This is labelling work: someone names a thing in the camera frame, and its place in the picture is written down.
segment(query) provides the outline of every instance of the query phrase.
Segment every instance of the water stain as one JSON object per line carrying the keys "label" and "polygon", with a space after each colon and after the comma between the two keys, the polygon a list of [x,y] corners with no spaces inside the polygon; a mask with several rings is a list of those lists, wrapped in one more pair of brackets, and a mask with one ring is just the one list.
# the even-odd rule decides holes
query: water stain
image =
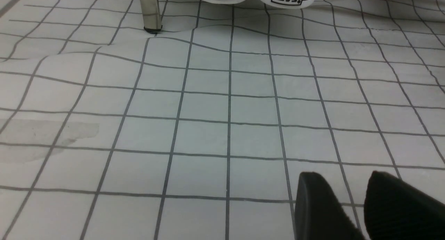
{"label": "water stain", "polygon": [[[0,142],[52,145],[62,121],[13,119],[0,134]],[[57,145],[72,145],[78,139],[93,138],[99,133],[98,123],[68,122],[57,141]],[[51,155],[62,152],[55,148]],[[43,159],[48,148],[26,146],[1,146],[0,163],[20,164]]]}

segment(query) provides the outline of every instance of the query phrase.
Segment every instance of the grid paper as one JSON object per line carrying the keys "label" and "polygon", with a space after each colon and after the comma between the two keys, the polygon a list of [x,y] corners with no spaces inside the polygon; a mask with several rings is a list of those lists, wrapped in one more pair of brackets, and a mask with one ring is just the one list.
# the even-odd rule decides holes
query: grid paper
{"label": "grid paper", "polygon": [[445,2],[21,0],[0,18],[2,239],[294,239],[303,171],[445,202]]}

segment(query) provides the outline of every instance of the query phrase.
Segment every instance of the metal table leg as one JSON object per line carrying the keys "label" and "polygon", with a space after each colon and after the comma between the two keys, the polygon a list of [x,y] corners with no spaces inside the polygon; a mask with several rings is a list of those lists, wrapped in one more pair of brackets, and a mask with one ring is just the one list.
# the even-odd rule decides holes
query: metal table leg
{"label": "metal table leg", "polygon": [[151,34],[161,31],[161,15],[159,13],[159,0],[140,0],[144,19],[144,30]]}

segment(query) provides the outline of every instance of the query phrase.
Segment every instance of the black rubber pad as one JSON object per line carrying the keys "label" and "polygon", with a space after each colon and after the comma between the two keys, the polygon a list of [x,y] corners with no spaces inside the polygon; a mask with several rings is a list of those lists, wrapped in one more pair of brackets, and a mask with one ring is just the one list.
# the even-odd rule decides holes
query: black rubber pad
{"label": "black rubber pad", "polygon": [[372,240],[445,240],[445,205],[386,172],[369,179],[364,219]]}
{"label": "black rubber pad", "polygon": [[300,174],[295,222],[298,240],[364,240],[318,173]]}

